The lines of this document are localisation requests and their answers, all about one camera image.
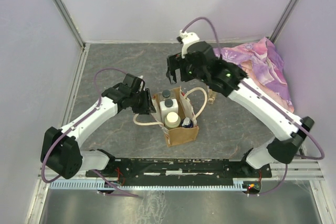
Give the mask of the white square bottle grey cap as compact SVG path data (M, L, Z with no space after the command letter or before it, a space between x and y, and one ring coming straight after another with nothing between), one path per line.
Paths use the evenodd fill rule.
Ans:
M164 121L164 119L170 112L178 113L178 107L179 105L177 99L166 99L164 101L160 101L160 111L162 120Z

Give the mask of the clear bottle dark cap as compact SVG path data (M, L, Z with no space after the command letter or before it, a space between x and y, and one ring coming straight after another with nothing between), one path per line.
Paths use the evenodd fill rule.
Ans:
M170 99L172 97L172 93L170 90L163 90L160 94L159 94L159 99L160 101L164 101L166 99Z

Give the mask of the brown canvas tote bag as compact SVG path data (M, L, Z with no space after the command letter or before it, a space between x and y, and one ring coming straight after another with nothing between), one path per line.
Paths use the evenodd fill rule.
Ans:
M171 99L177 99L178 107L179 107L178 115L180 116L181 121L186 117L190 118L194 124L193 128L186 129L186 128L179 126L175 129L169 130L165 127L164 121L162 120L162 117L161 117L159 93L155 94L152 98L153 105L156 109L156 113L151 114L151 116L154 119L153 122L146 122L146 123L139 122L137 120L137 117L139 116L138 114L136 114L133 117L133 122L136 125L139 125L139 126L157 125L159 126L164 133L166 145L168 147L185 144L185 143L194 141L196 139L198 135L198 131L199 131L199 126L197 125L197 118L201 115L201 113L203 112L207 104L207 92L205 91L205 89L201 87L192 88L186 93L184 93L181 88L174 88L170 91L172 93ZM188 96L195 91L200 91L204 95L203 105L197 112L194 112L192 103L190 99L188 98Z

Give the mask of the amber bottle white cap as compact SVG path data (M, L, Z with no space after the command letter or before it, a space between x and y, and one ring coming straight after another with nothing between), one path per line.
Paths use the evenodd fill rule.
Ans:
M211 89L207 90L207 103L214 104L217 97L217 93Z

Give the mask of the purple pink patterned cloth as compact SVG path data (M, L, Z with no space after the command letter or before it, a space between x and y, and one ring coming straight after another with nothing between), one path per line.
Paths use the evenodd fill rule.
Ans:
M220 50L215 48L214 53L241 67L264 93L286 110L294 112L288 84L283 75L284 61L268 38Z

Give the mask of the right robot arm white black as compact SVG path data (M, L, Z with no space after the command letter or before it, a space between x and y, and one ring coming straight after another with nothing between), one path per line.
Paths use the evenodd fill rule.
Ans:
M176 83L176 70L180 71L181 81L197 79L203 82L246 108L272 131L274 138L249 151L240 164L244 176L253 177L269 163L290 164L297 157L314 121L309 117L300 118L279 106L243 69L216 57L210 44L198 41L185 47L183 52L168 56L166 76L170 83Z

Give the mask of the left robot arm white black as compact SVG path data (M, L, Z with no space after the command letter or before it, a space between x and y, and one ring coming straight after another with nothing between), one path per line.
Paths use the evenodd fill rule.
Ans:
M127 108L138 115L155 112L145 81L129 73L122 82L105 89L82 115L59 129L52 126L45 132L40 156L42 177L46 168L65 179L89 170L98 170L104 177L112 176L116 171L113 155L101 149L80 148L103 123Z

